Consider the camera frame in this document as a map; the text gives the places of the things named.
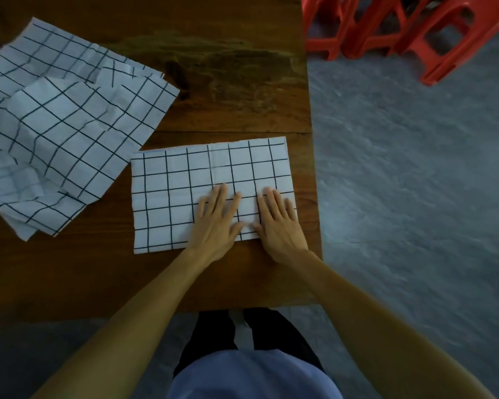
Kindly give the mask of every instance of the left hand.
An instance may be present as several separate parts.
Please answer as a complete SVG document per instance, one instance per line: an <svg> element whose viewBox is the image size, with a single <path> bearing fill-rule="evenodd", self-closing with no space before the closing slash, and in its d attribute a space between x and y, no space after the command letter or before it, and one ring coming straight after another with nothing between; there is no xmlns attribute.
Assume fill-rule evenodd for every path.
<svg viewBox="0 0 499 399"><path fill-rule="evenodd" d="M240 192L235 194L233 202L223 214L226 203L227 185L215 186L208 199L203 196L198 202L196 221L190 234L187 249L196 251L209 265L219 260L235 243L240 230L247 225L237 222L231 226L234 215L242 199Z"/></svg>

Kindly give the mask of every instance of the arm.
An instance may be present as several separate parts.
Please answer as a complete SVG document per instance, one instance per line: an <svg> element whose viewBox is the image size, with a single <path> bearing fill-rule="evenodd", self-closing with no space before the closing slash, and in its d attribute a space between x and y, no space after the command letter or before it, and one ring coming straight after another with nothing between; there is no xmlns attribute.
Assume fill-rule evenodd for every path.
<svg viewBox="0 0 499 399"><path fill-rule="evenodd" d="M266 251L292 268L333 322L362 373L385 399L467 398L493 395L451 356L309 251L292 203L266 190L258 197L264 227L254 224Z"/></svg>
<svg viewBox="0 0 499 399"><path fill-rule="evenodd" d="M146 370L168 322L198 275L232 247L244 223L231 227L240 194L226 215L227 187L215 187L205 208L200 199L188 247L121 308L33 396L127 398Z"/></svg>

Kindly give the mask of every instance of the finger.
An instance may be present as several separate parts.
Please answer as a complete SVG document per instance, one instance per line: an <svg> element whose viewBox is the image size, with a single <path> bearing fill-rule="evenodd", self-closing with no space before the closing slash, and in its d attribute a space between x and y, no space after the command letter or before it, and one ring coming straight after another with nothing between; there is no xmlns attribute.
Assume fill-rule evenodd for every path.
<svg viewBox="0 0 499 399"><path fill-rule="evenodd" d="M231 231L229 231L229 239L231 241L234 241L237 235L242 231L242 228L246 227L246 225L248 225L248 223L243 221L233 224L233 226L231 227Z"/></svg>
<svg viewBox="0 0 499 399"><path fill-rule="evenodd" d="M239 191L235 193L235 197L233 198L233 201L231 202L231 205L229 206L227 213L226 213L226 218L231 221L235 214L237 214L237 209L238 205L240 204L240 201L242 200L242 193Z"/></svg>
<svg viewBox="0 0 499 399"><path fill-rule="evenodd" d="M216 206L216 202L218 200L218 194L220 193L220 187L215 186L213 191L211 192L211 197L209 198L209 206L207 207L207 211L205 215L211 215L214 211L214 207Z"/></svg>
<svg viewBox="0 0 499 399"><path fill-rule="evenodd" d="M285 203L283 202L282 196L279 193L279 190L273 189L273 197L276 198L277 207L279 208L279 212L283 218L288 218L288 214L286 213Z"/></svg>
<svg viewBox="0 0 499 399"><path fill-rule="evenodd" d="M264 222L273 220L270 210L268 209L268 205L264 200L264 196L260 193L257 194L257 203L259 204L259 212Z"/></svg>
<svg viewBox="0 0 499 399"><path fill-rule="evenodd" d="M220 194L218 195L216 208L214 208L215 213L219 213L220 215L222 215L223 206L226 203L226 197L227 197L227 185L225 183L222 183L222 186L220 186Z"/></svg>
<svg viewBox="0 0 499 399"><path fill-rule="evenodd" d="M286 205L286 212L288 213L288 217L292 221L297 222L297 215L296 215L296 211L294 210L294 205L292 204L292 200L285 199L285 205Z"/></svg>
<svg viewBox="0 0 499 399"><path fill-rule="evenodd" d="M254 222L251 224L257 235L262 241L266 241L266 232L264 231L264 227L260 225L258 222Z"/></svg>
<svg viewBox="0 0 499 399"><path fill-rule="evenodd" d="M273 190L271 188L266 188L264 190L266 196L268 198L268 204L270 205L270 213L272 217L277 220L279 219L281 213L279 212L279 208L277 207L276 197L273 194Z"/></svg>
<svg viewBox="0 0 499 399"><path fill-rule="evenodd" d="M201 196L200 200L198 200L198 210L196 215L198 218L203 217L203 213L205 212L205 202L207 201L207 196Z"/></svg>

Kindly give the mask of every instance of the light blue shirt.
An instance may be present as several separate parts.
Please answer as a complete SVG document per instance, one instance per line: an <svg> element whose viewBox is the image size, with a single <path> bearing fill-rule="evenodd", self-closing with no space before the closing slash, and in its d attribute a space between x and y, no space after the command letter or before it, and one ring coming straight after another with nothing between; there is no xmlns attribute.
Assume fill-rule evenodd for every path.
<svg viewBox="0 0 499 399"><path fill-rule="evenodd" d="M172 382L167 399L342 399L312 364L280 350L224 350L196 360Z"/></svg>

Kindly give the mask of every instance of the red plastic stool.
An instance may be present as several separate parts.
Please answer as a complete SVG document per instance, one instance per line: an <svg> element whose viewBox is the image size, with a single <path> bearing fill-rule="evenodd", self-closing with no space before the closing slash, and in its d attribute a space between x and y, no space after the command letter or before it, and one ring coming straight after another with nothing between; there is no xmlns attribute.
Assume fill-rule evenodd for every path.
<svg viewBox="0 0 499 399"><path fill-rule="evenodd" d="M352 25L342 44L342 53L347 58L360 58L368 49L389 48L387 55L394 52L397 41L408 31L429 0L419 0L418 6L407 17L401 0L372 0L360 21ZM374 35L375 31L391 13L399 20L398 33Z"/></svg>
<svg viewBox="0 0 499 399"><path fill-rule="evenodd" d="M334 60L340 53L340 44L347 32L347 27L353 20L353 14L359 0L301 0L303 9L304 36L307 37L309 26L320 8L325 8L327 15L333 19L340 18L338 32L332 38L306 39L307 52L328 52L327 60Z"/></svg>
<svg viewBox="0 0 499 399"><path fill-rule="evenodd" d="M460 15L465 8L475 14L471 25ZM459 30L462 39L447 54L440 56L426 42L425 35L430 30L439 31L449 24ZM426 66L420 81L433 85L469 60L498 31L499 0L446 0L400 39L395 50L400 55L408 50L414 51Z"/></svg>

